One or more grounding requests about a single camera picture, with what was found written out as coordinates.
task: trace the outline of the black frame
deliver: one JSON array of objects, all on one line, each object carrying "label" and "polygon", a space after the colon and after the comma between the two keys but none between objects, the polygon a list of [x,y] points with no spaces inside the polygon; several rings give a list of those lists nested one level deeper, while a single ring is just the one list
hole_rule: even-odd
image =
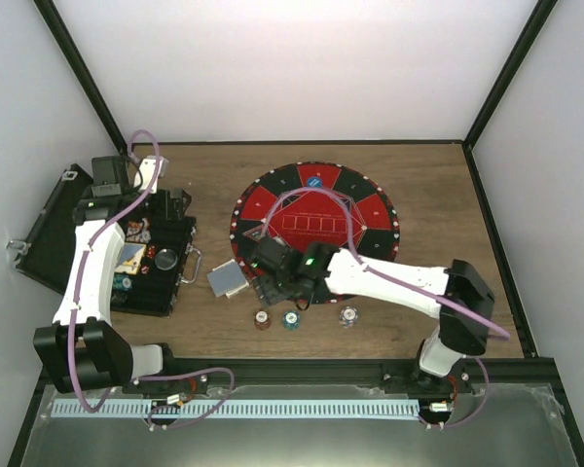
[{"label": "black frame", "polygon": [[[515,281],[502,247],[497,227],[484,186],[476,168],[476,162],[472,150],[485,127],[493,116],[502,96],[506,93],[510,83],[515,77],[520,65],[526,58],[529,49],[534,43],[538,33],[543,28],[546,19],[552,13],[558,0],[538,0],[528,22],[483,105],[476,117],[471,129],[464,141],[456,140],[384,140],[384,141],[257,141],[257,142],[186,142],[168,144],[461,144],[467,167],[469,168],[472,183],[478,198],[481,212],[491,240],[493,253],[502,278],[508,303],[515,320],[520,344],[524,353],[524,359],[486,359],[485,365],[492,382],[505,383],[549,383],[556,400],[564,407],[562,415],[566,431],[570,437],[578,464],[584,467],[584,443],[575,422],[568,399],[565,394],[562,381],[558,374],[556,364],[551,358],[538,356],[536,345],[529,328],[527,317],[524,313]],[[124,154],[127,143],[122,136],[108,106],[106,105],[91,72],[85,64],[82,56],[62,21],[58,10],[52,0],[34,0],[40,14],[54,35],[56,42],[62,50],[65,58],[71,66],[78,81],[89,98],[91,105],[97,113],[108,135],[113,141],[117,151]],[[414,359],[383,359],[383,360],[275,360],[275,359],[178,359],[182,369],[203,369],[214,366],[231,368],[237,375],[237,384],[255,384],[268,382],[269,384],[290,383],[348,383],[348,384],[380,384],[383,375],[403,369],[409,369],[415,364]],[[473,361],[464,362],[471,382],[482,382],[482,374],[479,367]],[[211,383],[217,383],[216,377],[210,379]],[[23,425],[19,432],[9,466],[16,467],[21,464],[27,440],[34,423],[36,413],[41,403],[41,397],[45,385],[49,379],[42,372],[38,384],[28,408]]]}]

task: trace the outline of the perforated metal strip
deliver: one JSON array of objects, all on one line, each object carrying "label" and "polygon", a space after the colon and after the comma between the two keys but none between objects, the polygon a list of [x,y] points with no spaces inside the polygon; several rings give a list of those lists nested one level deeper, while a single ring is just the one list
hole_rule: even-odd
[{"label": "perforated metal strip", "polygon": [[[177,409],[161,409],[154,418],[172,415],[196,418],[217,401],[194,400]],[[108,400],[98,413],[85,412],[76,399],[56,399],[55,418],[143,418],[152,410],[152,401]],[[371,418],[417,420],[420,404],[412,400],[318,400],[318,401],[228,401],[211,418]]]}]

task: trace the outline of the stack of poker chips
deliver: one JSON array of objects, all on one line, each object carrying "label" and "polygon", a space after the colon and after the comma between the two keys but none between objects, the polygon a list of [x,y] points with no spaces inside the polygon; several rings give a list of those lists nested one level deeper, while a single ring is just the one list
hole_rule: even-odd
[{"label": "stack of poker chips", "polygon": [[359,312],[357,308],[352,306],[345,306],[340,311],[340,324],[345,327],[349,328],[350,326],[354,325],[359,318]]},{"label": "stack of poker chips", "polygon": [[253,324],[260,331],[265,331],[271,327],[271,317],[265,310],[260,309],[255,313]]},{"label": "stack of poker chips", "polygon": [[299,329],[299,324],[301,324],[301,315],[297,311],[287,311],[283,315],[283,327],[289,331],[294,331]]}]

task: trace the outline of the gray floor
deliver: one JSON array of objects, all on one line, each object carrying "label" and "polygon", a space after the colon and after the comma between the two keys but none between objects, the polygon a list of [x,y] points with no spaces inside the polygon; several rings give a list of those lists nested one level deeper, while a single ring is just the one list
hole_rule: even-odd
[{"label": "gray floor", "polygon": [[493,385],[462,427],[415,421],[206,420],[150,433],[136,419],[47,417],[42,404],[25,466],[572,466],[560,408],[545,387]]}]

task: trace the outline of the wooden tabletop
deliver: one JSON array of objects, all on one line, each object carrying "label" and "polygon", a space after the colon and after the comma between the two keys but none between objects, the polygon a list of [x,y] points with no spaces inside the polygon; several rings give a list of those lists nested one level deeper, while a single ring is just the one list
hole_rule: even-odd
[{"label": "wooden tabletop", "polygon": [[[291,162],[336,162],[362,172],[381,186],[398,211],[400,250],[396,261],[417,266],[471,263],[495,293],[493,321],[509,342],[490,341],[488,357],[521,357],[519,340],[493,257],[463,152],[459,145],[173,145],[163,188],[181,187],[193,197],[194,244],[203,252],[196,283],[182,285],[169,318],[114,312],[113,326],[130,343],[167,342],[181,357],[406,358],[437,322],[378,300],[356,297],[359,321],[338,324],[343,304],[313,305],[296,331],[282,326],[290,303],[270,309],[273,325],[258,331],[252,289],[214,298],[205,275],[233,258],[229,239],[238,196],[256,178]],[[141,146],[139,156],[151,154]]]}]

